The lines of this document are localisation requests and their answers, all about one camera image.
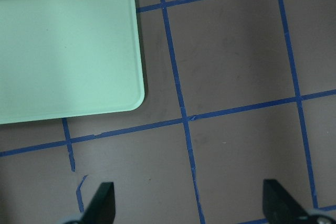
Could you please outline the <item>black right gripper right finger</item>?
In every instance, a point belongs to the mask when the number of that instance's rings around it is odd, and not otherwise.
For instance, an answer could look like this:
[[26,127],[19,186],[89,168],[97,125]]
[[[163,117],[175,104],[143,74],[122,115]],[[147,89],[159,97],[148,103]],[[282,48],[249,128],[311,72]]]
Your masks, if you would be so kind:
[[308,222],[308,213],[276,179],[264,179],[262,188],[263,214],[268,223]]

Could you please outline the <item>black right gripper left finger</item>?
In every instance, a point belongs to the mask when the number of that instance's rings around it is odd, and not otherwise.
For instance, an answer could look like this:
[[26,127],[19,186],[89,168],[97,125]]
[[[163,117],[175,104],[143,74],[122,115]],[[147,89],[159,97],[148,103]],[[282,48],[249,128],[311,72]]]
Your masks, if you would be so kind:
[[113,182],[101,183],[79,223],[112,224],[116,216]]

